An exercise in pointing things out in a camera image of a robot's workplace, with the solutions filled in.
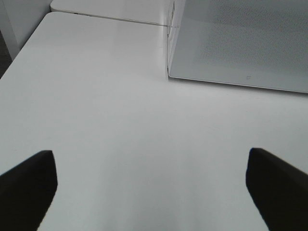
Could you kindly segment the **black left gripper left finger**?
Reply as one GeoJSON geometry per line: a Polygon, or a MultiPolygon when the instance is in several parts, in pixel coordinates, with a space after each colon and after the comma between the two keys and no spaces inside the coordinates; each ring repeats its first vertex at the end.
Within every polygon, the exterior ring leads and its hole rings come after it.
{"type": "Polygon", "coordinates": [[[0,229],[36,231],[57,191],[51,150],[40,151],[0,176],[0,229]]]}

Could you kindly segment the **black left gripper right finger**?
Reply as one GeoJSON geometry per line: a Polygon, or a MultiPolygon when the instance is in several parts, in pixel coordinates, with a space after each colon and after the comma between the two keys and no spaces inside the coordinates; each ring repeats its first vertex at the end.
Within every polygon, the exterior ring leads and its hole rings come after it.
{"type": "Polygon", "coordinates": [[[252,148],[245,183],[270,231],[308,229],[308,175],[272,153],[252,148]]]}

